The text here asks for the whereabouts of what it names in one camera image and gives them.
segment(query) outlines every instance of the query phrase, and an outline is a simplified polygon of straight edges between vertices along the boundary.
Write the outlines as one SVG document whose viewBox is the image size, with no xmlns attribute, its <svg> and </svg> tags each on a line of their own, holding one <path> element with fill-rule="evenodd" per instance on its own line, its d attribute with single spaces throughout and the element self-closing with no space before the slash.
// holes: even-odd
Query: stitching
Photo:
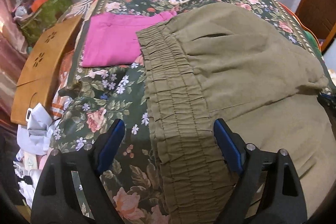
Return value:
<svg viewBox="0 0 336 224">
<path fill-rule="evenodd" d="M 170 55 L 171 55 L 171 57 L 172 57 L 172 59 L 173 59 L 173 62 L 174 62 L 175 65 L 176 65 L 176 68 L 179 70 L 179 72 L 181 72 L 179 66 L 177 65 L 175 56 L 172 54 L 170 45 L 167 44 L 167 43 L 165 42 L 165 40 L 163 40 L 163 43 L 167 46 L 166 48 L 169 49 Z M 188 98 L 189 98 L 189 94 L 188 94 L 188 91 L 187 91 L 187 88 L 186 88 L 186 83 L 185 83 L 184 79 L 182 79 L 182 80 L 183 80 L 183 82 L 184 82 L 184 87 L 185 87 L 186 95 L 187 95 Z M 190 109 L 191 109 L 191 111 L 192 111 L 193 120 L 194 120 L 194 125 L 195 125 L 195 129 L 196 129 L 196 123 L 195 123 L 194 111 L 193 111 L 193 109 L 192 109 L 192 107 L 191 107 L 190 100 L 189 100 L 189 107 L 190 107 Z M 199 145 L 200 145 L 200 148 L 201 148 L 201 152 L 202 152 L 204 158 L 207 159 L 207 157 L 206 157 L 205 154 L 204 154 L 203 147 L 202 147 L 202 145 L 201 145 L 201 142 L 200 142 L 199 138 L 198 138 L 198 141 L 199 141 Z M 210 171 L 209 171 L 208 168 L 207 168 L 207 171 L 208 171 L 209 177 L 210 177 L 210 179 L 211 179 L 211 186 L 212 186 L 213 193 L 215 193 L 215 191 L 214 191 L 214 185 L 213 185 L 213 181 L 212 181 L 212 176 L 211 176 Z"/>
</svg>

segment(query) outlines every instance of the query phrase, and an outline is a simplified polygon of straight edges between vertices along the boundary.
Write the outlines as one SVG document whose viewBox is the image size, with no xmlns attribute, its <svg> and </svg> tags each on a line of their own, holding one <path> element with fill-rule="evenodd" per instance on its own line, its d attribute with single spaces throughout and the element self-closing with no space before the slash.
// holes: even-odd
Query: bed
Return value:
<svg viewBox="0 0 336 224">
<path fill-rule="evenodd" d="M 315 55 L 327 75 L 318 49 L 316 51 L 314 45 L 310 45 L 300 24 L 276 0 L 85 0 L 70 7 L 60 18 L 62 21 L 77 14 L 85 15 L 77 37 L 68 85 L 63 91 L 73 101 L 54 132 L 51 147 L 62 152 L 78 150 L 85 143 L 93 143 L 99 134 L 105 133 L 114 119 L 123 119 L 126 125 L 125 141 L 111 169 L 102 175 L 101 181 L 127 223 L 169 221 L 151 149 L 144 94 L 146 71 L 141 58 L 131 65 L 82 68 L 82 52 L 90 17 L 103 12 L 152 16 L 169 9 L 179 14 L 214 2 L 238 5 L 268 21 L 291 43 Z M 323 90 L 326 94 L 334 91 L 331 80 L 329 83 Z M 73 181 L 82 213 L 92 217 L 76 172 L 73 173 Z"/>
</svg>

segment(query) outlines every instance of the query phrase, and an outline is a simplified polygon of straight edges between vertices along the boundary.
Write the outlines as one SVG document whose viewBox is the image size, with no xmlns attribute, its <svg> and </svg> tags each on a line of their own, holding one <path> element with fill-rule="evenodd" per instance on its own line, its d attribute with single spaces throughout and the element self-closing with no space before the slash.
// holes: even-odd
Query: pink rose print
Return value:
<svg viewBox="0 0 336 224">
<path fill-rule="evenodd" d="M 88 128 L 91 129 L 93 133 L 97 130 L 100 130 L 101 124 L 104 120 L 104 114 L 106 113 L 106 109 L 101 107 L 99 110 L 95 112 L 88 112 L 87 113 L 87 121 Z"/>
<path fill-rule="evenodd" d="M 250 10 L 250 11 L 252 10 L 252 7 L 249 4 L 247 4 L 247 3 L 241 2 L 241 3 L 236 3 L 236 5 L 238 5 L 239 7 L 243 7 L 245 9 L 247 9 L 247 10 Z"/>
<path fill-rule="evenodd" d="M 128 195 L 124 188 L 121 187 L 113 200 L 116 203 L 116 210 L 119 215 L 128 220 L 137 220 L 145 217 L 143 212 L 138 208 L 140 196 L 137 193 Z"/>
<path fill-rule="evenodd" d="M 279 21 L 279 27 L 286 32 L 289 32 L 289 33 L 293 32 L 293 30 L 288 26 L 286 22 Z"/>
<path fill-rule="evenodd" d="M 259 3 L 259 0 L 248 0 L 251 4 L 257 4 Z"/>
<path fill-rule="evenodd" d="M 105 7 L 106 12 L 111 11 L 113 9 L 119 9 L 120 8 L 120 3 L 119 2 L 112 2 L 108 3 Z"/>
<path fill-rule="evenodd" d="M 162 215 L 162 213 L 160 212 L 160 208 L 159 205 L 155 205 L 154 207 L 152 207 L 152 215 L 151 215 L 151 219 L 152 222 L 151 223 L 158 223 L 158 224 L 168 224 L 169 223 L 169 215 L 164 216 Z"/>
</svg>

